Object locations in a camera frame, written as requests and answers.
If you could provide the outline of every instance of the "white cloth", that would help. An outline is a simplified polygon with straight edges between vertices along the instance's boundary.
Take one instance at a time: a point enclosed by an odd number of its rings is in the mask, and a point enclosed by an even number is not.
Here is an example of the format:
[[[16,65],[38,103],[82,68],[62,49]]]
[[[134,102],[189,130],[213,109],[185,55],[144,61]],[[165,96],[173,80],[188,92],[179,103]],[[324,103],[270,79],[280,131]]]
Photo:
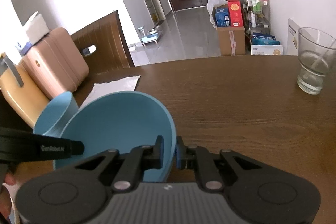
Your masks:
[[[117,81],[111,81],[108,83],[102,83],[102,84],[94,84],[94,87],[88,97],[86,97],[85,101],[81,105],[80,108],[86,106],[88,103],[92,102],[93,100],[98,99],[99,97],[102,97],[104,95],[117,92],[117,91],[126,91],[126,90],[135,90],[135,87],[137,86],[137,82],[140,78],[139,76],[132,76],[132,77],[126,77],[122,78]]]

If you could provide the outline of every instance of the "white box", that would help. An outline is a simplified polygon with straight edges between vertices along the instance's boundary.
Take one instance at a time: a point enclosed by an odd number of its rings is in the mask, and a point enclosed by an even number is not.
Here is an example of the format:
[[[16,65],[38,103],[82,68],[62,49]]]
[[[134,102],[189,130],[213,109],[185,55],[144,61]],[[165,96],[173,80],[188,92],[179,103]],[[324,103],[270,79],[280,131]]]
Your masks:
[[[34,45],[42,37],[49,33],[47,24],[41,14],[34,13],[23,26],[29,38],[29,42]]]
[[[282,55],[281,45],[251,45],[251,55]]]

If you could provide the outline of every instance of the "white plastic bag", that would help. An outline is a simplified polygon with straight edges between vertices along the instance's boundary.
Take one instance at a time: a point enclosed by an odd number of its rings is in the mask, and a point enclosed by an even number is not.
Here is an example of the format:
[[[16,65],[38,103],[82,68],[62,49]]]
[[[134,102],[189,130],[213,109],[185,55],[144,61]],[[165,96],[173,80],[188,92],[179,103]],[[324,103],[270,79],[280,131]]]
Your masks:
[[[215,21],[213,20],[213,17],[212,17],[212,10],[214,7],[219,7],[219,6],[222,6],[222,5],[225,5],[227,4],[227,1],[226,0],[208,0],[208,12],[209,12],[209,15],[210,15],[210,22],[213,24],[213,27],[216,28],[216,23]]]

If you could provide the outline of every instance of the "blue box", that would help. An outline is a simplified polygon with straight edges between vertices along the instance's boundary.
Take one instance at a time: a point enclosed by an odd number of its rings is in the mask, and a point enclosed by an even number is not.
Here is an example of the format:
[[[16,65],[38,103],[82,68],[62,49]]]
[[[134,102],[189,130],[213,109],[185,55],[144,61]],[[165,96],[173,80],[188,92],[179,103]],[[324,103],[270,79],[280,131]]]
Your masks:
[[[252,39],[267,39],[267,40],[276,40],[275,39],[275,36],[273,35],[270,35],[270,34],[262,34],[262,33],[257,33],[257,32],[254,32],[252,34]]]
[[[229,27],[230,17],[228,8],[217,8],[216,9],[216,24],[217,27]]]

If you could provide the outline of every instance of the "blue bowl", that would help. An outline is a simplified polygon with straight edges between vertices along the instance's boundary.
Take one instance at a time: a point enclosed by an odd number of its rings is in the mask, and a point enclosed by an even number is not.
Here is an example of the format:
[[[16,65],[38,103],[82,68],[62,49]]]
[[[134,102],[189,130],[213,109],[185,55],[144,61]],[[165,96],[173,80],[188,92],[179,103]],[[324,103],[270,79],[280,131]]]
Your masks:
[[[68,122],[61,137],[84,143],[83,155],[56,160],[55,168],[115,148],[128,153],[133,147],[154,145],[164,139],[163,167],[147,170],[144,181],[165,181],[174,157],[176,132],[173,119],[154,97],[137,91],[115,92],[82,108]]]
[[[38,117],[33,129],[34,134],[60,137],[69,120],[78,111],[78,105],[70,91],[52,99]]]

